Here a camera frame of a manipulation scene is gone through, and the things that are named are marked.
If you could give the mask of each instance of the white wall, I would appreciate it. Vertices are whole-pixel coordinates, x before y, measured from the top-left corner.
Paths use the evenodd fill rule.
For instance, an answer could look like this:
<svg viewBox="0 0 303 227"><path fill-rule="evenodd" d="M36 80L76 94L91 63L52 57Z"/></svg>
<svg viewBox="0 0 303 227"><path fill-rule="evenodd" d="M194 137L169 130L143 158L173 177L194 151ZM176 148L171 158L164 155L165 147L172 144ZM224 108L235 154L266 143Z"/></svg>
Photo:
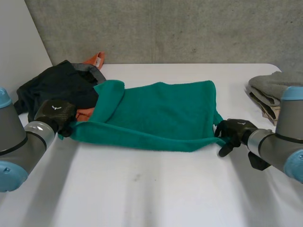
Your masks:
<svg viewBox="0 0 303 227"><path fill-rule="evenodd" d="M0 0L0 87L13 101L19 86L51 67L23 0Z"/></svg>

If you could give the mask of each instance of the orange strap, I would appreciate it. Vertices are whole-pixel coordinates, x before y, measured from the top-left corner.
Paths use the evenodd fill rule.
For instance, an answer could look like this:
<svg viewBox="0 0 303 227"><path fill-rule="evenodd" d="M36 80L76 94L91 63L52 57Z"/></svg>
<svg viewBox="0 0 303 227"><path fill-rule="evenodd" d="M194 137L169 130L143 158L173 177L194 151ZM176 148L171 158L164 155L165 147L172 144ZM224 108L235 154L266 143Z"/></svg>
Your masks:
<svg viewBox="0 0 303 227"><path fill-rule="evenodd" d="M83 62L83 64L94 65L100 70L102 68L103 63L104 63L104 57L105 57L105 53L104 52L99 52L99 53L95 54L92 58Z"/></svg>

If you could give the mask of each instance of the gray fabric trim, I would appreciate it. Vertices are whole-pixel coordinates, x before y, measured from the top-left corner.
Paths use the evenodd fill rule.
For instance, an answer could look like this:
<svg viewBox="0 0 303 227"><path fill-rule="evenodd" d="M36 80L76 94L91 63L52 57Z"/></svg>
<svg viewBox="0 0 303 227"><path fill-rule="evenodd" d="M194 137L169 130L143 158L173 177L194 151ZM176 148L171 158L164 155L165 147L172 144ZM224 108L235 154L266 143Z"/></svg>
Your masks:
<svg viewBox="0 0 303 227"><path fill-rule="evenodd" d="M91 64L82 64L82 63L72 63L72 66L77 71L84 71L84 72L90 72L98 81L98 84L102 84L106 81L103 74L100 72L100 70Z"/></svg>

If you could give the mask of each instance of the folded gray cloth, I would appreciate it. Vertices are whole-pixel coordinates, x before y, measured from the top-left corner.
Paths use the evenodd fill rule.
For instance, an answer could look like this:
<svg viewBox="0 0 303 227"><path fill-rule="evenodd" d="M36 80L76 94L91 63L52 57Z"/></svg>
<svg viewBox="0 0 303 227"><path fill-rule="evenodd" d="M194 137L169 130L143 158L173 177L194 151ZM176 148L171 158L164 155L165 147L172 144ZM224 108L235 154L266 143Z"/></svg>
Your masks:
<svg viewBox="0 0 303 227"><path fill-rule="evenodd" d="M283 92L290 86L303 86L303 72L274 72L249 80L250 91L268 106L279 106Z"/></svg>

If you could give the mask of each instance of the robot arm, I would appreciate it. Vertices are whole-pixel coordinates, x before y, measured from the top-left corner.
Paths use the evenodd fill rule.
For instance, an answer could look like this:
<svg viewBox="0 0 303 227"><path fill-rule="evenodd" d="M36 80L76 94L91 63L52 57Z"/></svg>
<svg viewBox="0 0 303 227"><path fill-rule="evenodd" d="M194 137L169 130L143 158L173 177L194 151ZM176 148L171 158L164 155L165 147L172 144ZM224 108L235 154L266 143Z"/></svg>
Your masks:
<svg viewBox="0 0 303 227"><path fill-rule="evenodd" d="M71 135L76 107L62 100L48 100L35 120L24 128L6 90L0 88L0 192L21 186L50 147L58 132Z"/></svg>
<svg viewBox="0 0 303 227"><path fill-rule="evenodd" d="M253 168L264 170L270 165L303 183L303 87L289 88L281 102L276 133L258 129L239 119L222 121L215 136L230 137L219 156L228 155L244 144L250 150ZM12 101L0 88L0 192L21 186L58 132L71 135L70 122L76 107L63 100L48 100L38 110L35 120L23 128Z"/></svg>
<svg viewBox="0 0 303 227"><path fill-rule="evenodd" d="M250 150L253 168L264 170L270 165L303 183L303 87L290 87L281 99L281 112L276 132L257 129L251 122L240 119L222 121L215 136L231 140L219 151L228 155L234 147L244 144Z"/></svg>

